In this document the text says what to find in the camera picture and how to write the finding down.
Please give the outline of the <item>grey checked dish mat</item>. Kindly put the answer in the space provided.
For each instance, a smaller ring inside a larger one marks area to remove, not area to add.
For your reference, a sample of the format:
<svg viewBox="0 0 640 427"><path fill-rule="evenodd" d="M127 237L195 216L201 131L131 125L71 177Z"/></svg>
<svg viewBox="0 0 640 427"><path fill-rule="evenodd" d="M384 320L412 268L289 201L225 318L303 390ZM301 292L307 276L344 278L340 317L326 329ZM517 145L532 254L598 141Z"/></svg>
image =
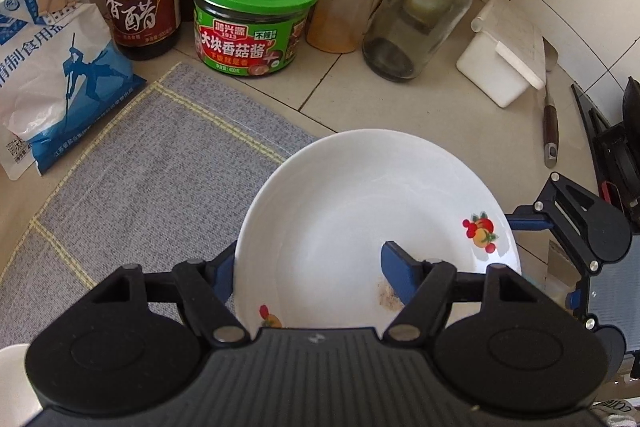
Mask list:
<svg viewBox="0 0 640 427"><path fill-rule="evenodd" d="M1 273L1 342L30 343L127 263L164 272L210 259L311 135L228 84L178 64L85 150Z"/></svg>

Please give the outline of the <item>white plastic box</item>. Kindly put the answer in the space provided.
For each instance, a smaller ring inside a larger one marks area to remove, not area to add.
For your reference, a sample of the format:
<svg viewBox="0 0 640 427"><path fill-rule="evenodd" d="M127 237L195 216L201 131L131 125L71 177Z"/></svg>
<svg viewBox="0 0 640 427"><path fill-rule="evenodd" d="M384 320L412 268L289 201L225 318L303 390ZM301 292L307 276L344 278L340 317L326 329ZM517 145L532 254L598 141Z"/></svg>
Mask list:
<svg viewBox="0 0 640 427"><path fill-rule="evenodd" d="M472 19L474 37L457 60L457 70L491 98L508 107L525 91L546 87L544 37L508 0L489 0Z"/></svg>

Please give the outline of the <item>green lid mushroom sauce jar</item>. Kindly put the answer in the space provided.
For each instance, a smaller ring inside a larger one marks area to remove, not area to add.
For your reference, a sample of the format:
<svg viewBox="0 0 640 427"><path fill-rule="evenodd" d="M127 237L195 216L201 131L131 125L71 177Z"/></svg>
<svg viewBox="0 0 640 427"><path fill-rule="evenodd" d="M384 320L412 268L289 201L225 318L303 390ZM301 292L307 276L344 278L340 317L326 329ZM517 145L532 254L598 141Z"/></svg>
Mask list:
<svg viewBox="0 0 640 427"><path fill-rule="evenodd" d="M294 60L318 0L193 0L194 48L211 69L264 77Z"/></svg>

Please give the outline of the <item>clear glass bottle red cap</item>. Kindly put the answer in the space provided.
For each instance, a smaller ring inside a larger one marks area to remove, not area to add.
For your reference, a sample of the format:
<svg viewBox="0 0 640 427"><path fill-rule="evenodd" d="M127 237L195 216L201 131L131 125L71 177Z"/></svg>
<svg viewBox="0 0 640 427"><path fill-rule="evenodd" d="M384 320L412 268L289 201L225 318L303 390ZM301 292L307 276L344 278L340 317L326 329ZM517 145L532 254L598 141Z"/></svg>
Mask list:
<svg viewBox="0 0 640 427"><path fill-rule="evenodd" d="M472 0L382 0L362 40L370 69L405 82L426 64L470 8Z"/></svg>

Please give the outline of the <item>white bowl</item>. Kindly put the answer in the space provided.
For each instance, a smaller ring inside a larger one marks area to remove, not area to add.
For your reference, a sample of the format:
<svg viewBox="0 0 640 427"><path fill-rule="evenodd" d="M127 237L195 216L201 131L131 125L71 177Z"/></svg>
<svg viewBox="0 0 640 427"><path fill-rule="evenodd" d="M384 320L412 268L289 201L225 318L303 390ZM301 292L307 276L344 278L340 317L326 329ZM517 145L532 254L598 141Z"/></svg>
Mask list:
<svg viewBox="0 0 640 427"><path fill-rule="evenodd" d="M25 359L28 343L19 343L0 351L0 419L6 427L25 426L42 410L32 389Z"/></svg>

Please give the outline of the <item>white blue salt bag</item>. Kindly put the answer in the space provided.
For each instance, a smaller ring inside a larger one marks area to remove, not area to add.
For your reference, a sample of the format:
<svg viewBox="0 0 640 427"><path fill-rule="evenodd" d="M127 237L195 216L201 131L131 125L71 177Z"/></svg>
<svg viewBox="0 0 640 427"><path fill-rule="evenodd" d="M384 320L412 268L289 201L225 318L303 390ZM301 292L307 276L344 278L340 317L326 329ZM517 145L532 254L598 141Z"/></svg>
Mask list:
<svg viewBox="0 0 640 427"><path fill-rule="evenodd" d="M39 173L143 85L95 4L41 14L37 0L1 0L1 126Z"/></svg>

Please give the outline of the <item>yellow lid spice jar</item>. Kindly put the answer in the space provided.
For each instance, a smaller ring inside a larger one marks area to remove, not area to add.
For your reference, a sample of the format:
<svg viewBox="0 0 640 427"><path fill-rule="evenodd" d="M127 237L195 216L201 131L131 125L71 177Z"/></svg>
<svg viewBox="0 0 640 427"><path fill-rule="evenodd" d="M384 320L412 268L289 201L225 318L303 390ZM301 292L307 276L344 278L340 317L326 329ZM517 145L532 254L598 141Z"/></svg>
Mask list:
<svg viewBox="0 0 640 427"><path fill-rule="evenodd" d="M356 51L366 30L373 0L318 0L306 33L314 48L334 54Z"/></svg>

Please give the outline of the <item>white plate with fruit print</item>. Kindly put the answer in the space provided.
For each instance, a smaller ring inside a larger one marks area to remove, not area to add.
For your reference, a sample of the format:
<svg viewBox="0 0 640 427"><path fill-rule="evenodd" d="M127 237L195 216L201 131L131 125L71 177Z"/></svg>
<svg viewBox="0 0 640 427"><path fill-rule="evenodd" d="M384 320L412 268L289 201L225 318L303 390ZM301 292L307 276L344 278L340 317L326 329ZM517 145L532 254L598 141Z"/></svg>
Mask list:
<svg viewBox="0 0 640 427"><path fill-rule="evenodd" d="M401 307L381 268L389 241L462 272L521 265L506 215L460 159L407 133L347 131L288 158L250 204L235 253L235 314L251 333L382 331Z"/></svg>

